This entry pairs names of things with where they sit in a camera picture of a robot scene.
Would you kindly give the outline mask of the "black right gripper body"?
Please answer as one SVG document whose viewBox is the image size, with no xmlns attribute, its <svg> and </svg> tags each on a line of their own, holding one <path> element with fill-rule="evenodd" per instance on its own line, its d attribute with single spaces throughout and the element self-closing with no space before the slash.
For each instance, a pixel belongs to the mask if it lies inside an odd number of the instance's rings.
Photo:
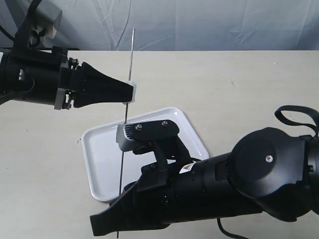
<svg viewBox="0 0 319 239">
<path fill-rule="evenodd" d="M 224 216 L 224 163 L 198 161 L 175 170 L 165 185 L 142 190 L 143 178 L 124 187 L 120 229 L 164 229 Z"/>
</svg>

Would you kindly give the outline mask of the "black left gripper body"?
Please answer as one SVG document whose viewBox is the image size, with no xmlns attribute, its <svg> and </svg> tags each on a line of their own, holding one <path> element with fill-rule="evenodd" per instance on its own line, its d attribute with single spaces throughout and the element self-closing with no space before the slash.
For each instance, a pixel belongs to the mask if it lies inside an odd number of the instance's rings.
<svg viewBox="0 0 319 239">
<path fill-rule="evenodd" d="M 68 57 L 68 50 L 53 47 L 53 55 L 59 61 L 58 85 L 54 102 L 55 110 L 84 107 L 83 94 L 80 92 L 82 75 L 79 60 Z"/>
</svg>

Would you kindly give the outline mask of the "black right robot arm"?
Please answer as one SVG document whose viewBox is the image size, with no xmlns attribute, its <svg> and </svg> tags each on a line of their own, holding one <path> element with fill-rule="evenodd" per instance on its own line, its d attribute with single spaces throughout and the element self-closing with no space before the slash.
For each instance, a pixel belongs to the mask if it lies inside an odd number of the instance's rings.
<svg viewBox="0 0 319 239">
<path fill-rule="evenodd" d="M 174 223 L 266 212 L 295 222 L 319 211 L 319 139 L 267 127 L 243 137 L 230 153 L 193 161 L 185 152 L 142 168 L 108 209 L 90 217 L 93 235 L 159 230 Z"/>
</svg>

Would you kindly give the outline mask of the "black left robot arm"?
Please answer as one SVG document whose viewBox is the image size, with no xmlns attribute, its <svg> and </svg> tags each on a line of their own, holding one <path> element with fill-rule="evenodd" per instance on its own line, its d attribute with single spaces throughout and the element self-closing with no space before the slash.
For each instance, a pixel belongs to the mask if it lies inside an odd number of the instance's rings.
<svg viewBox="0 0 319 239">
<path fill-rule="evenodd" d="M 136 87 L 107 76 L 87 62 L 68 57 L 64 48 L 2 50 L 0 102 L 51 105 L 55 110 L 98 103 L 130 103 Z"/>
</svg>

